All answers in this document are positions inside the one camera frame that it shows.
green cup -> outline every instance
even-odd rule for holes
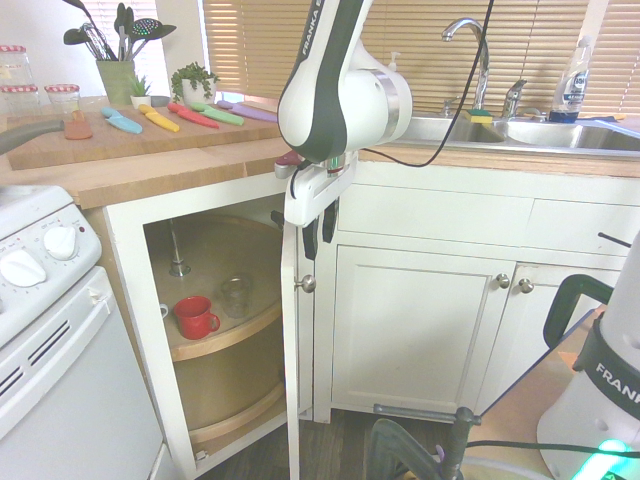
[[[112,105],[131,105],[131,80],[135,76],[133,61],[97,60],[98,72]]]

white drawer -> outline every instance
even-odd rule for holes
[[[631,243],[640,230],[640,207],[536,200],[524,246],[626,257],[629,249],[598,237]]]
[[[533,199],[352,185],[340,200],[343,231],[519,246]]]

franka logo text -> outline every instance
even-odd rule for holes
[[[302,47],[302,53],[306,56],[313,42],[313,37],[316,34],[316,25],[318,24],[318,16],[320,15],[320,7],[322,6],[322,0],[315,0],[316,9],[311,12],[311,22],[309,22],[309,29],[307,30],[307,38],[304,41]]]
[[[627,397],[629,397],[629,400],[635,403],[640,403],[640,393],[631,389],[627,385],[622,385],[622,382],[620,381],[620,379],[614,378],[613,374],[609,370],[607,370],[607,368],[604,365],[602,365],[601,363],[598,363],[598,366],[596,367],[596,372],[602,374],[602,378],[604,378],[609,385],[611,385],[616,390],[618,390],[618,392],[620,392],[622,395],[626,395]]]

wooden countertop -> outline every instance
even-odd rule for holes
[[[638,119],[623,125],[640,130]],[[5,128],[6,121],[0,120],[0,131]],[[409,163],[424,162],[434,151],[389,146],[377,149]],[[0,183],[60,185],[81,208],[88,209],[269,173],[273,171],[273,162],[287,151],[285,142],[274,138],[19,171],[11,170],[6,155],[2,155]],[[369,152],[361,152],[360,158],[390,161]],[[445,148],[433,165],[640,178],[640,162],[607,157]]]

cabinet handle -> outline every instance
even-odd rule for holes
[[[520,285],[520,291],[522,293],[531,293],[535,288],[535,285],[531,283],[531,280],[529,280],[528,278],[523,278],[522,280],[520,280],[518,282],[518,285]]]
[[[305,293],[311,293],[316,289],[316,277],[313,275],[305,275],[302,277],[302,281],[295,282],[295,288],[302,287]]]
[[[511,280],[509,280],[509,275],[506,273],[500,273],[496,276],[496,282],[498,282],[498,286],[500,288],[509,288],[511,285]]]

